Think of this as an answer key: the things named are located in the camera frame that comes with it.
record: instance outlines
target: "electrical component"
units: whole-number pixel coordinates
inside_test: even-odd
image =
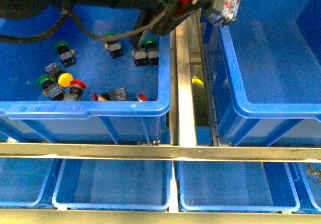
[[[37,85],[44,90],[44,96],[50,98],[51,100],[62,100],[64,98],[64,90],[51,79],[50,75],[43,75],[39,77],[37,80]]]
[[[110,101],[110,96],[107,92],[104,92],[100,95],[97,95],[96,93],[92,96],[93,101]]]
[[[115,36],[115,33],[108,32],[105,36]],[[124,54],[122,52],[121,44],[118,41],[106,42],[105,48],[109,50],[109,53],[113,59],[117,57],[122,57]]]
[[[145,94],[140,93],[139,97],[135,98],[134,101],[138,101],[138,102],[146,102],[148,101],[147,97],[145,96]]]
[[[69,49],[69,45],[66,41],[56,42],[55,49],[59,53],[59,59],[65,67],[76,64],[76,59],[74,57],[75,51]]]
[[[53,62],[45,67],[45,71],[62,87],[69,87],[70,82],[74,80],[74,77],[70,73],[65,72],[56,62]]]
[[[73,80],[70,84],[69,93],[77,95],[77,101],[81,101],[84,90],[87,87],[86,84],[80,80]]]
[[[126,88],[116,88],[110,90],[110,101],[127,101],[127,92]]]
[[[143,45],[146,48],[148,63],[150,66],[158,65],[159,48],[156,45],[156,39],[154,37],[147,38],[143,41]]]
[[[144,47],[134,49],[132,52],[132,56],[134,58],[134,62],[135,62],[136,67],[148,65],[147,52]]]

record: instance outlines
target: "blue plastic bin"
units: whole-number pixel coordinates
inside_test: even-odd
[[[53,205],[57,208],[165,211],[172,163],[64,160]]]
[[[242,0],[204,26],[218,133],[234,146],[321,146],[321,0]]]
[[[0,208],[54,208],[61,160],[0,158]]]
[[[204,128],[198,135],[202,133],[206,134]],[[287,163],[181,161],[177,170],[182,211],[295,212],[300,208]]]
[[[309,174],[309,165],[314,170],[321,169],[321,164],[318,163],[289,164],[301,203],[298,213],[321,213],[321,185],[317,175]]]
[[[86,29],[99,35],[133,29],[139,11],[77,6]],[[0,19],[0,33],[27,36],[49,28],[59,13],[48,8],[22,21]],[[83,100],[49,101],[37,87],[44,67],[60,63],[54,49],[65,40],[77,64],[67,72],[87,84]],[[83,35],[69,19],[50,39],[26,45],[0,44],[0,132],[21,142],[137,143],[158,141],[170,107],[170,38],[157,37],[159,66],[135,67],[133,47],[123,39],[124,56],[112,59],[104,42]],[[125,87],[130,101],[92,101],[93,93]],[[132,101],[144,93],[149,101]]]

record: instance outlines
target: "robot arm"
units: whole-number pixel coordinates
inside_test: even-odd
[[[89,37],[107,41],[131,36],[131,43],[137,45],[143,31],[150,29],[154,34],[167,35],[199,8],[203,8],[204,16],[214,25],[227,25],[236,20],[240,0],[0,0],[0,17],[15,20],[30,18],[41,13],[50,4],[62,9],[63,15],[47,32],[34,39],[20,38],[20,42],[19,39],[0,35],[0,41],[28,43],[50,37],[53,30],[59,28],[70,15]],[[72,12],[74,4],[140,9],[141,12],[133,32],[118,34],[109,37],[114,39],[109,39],[86,32],[77,15]]]

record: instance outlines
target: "black hose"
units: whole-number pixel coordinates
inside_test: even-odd
[[[48,30],[29,37],[15,37],[15,36],[7,36],[4,34],[0,34],[0,42],[4,43],[12,43],[12,44],[31,44],[36,42],[44,41],[51,36],[53,36],[66,22],[68,19],[68,14],[62,14],[58,21],[54,23],[54,25]]]
[[[97,40],[97,41],[102,41],[102,42],[112,42],[112,41],[117,41],[119,39],[124,39],[127,37],[131,37],[131,36],[135,36],[138,35],[139,33],[145,31],[145,30],[149,30],[150,28],[152,28],[156,23],[158,23],[166,14],[166,10],[164,10],[163,12],[161,12],[156,18],[154,18],[151,23],[149,23],[148,25],[138,28],[136,30],[133,31],[129,31],[129,32],[125,32],[122,34],[116,34],[114,36],[98,36],[96,34],[90,33],[86,30],[84,24],[81,22],[80,18],[78,17],[78,15],[72,11],[71,12],[71,18],[74,20],[74,22],[76,23],[76,25],[79,27],[79,29],[88,37]]]

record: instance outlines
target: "blue storage bin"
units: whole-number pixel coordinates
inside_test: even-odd
[[[182,211],[295,212],[300,208],[287,163],[181,161],[177,170]]]
[[[321,0],[242,0],[204,27],[218,133],[234,146],[321,146]]]
[[[61,160],[0,158],[0,208],[49,208]]]
[[[64,160],[53,205],[57,208],[165,211],[172,163]]]
[[[309,165],[314,170],[321,169],[321,164],[318,163],[289,164],[301,203],[298,213],[321,213],[321,185],[317,175],[309,174]]]
[[[86,29],[100,35],[133,29],[139,11],[77,6]],[[27,36],[49,28],[59,13],[48,8],[22,21],[0,19],[0,33]],[[104,42],[87,38],[69,19],[53,37],[37,44],[0,44],[0,133],[21,142],[137,143],[158,141],[170,107],[170,37],[156,37],[159,66],[135,67],[133,47],[123,39],[124,56],[112,59]],[[87,84],[83,100],[49,101],[37,87],[44,67],[60,63],[54,49],[65,40],[77,64],[65,69]],[[93,93],[125,87],[130,101],[91,101]],[[149,101],[132,101],[144,93]]]

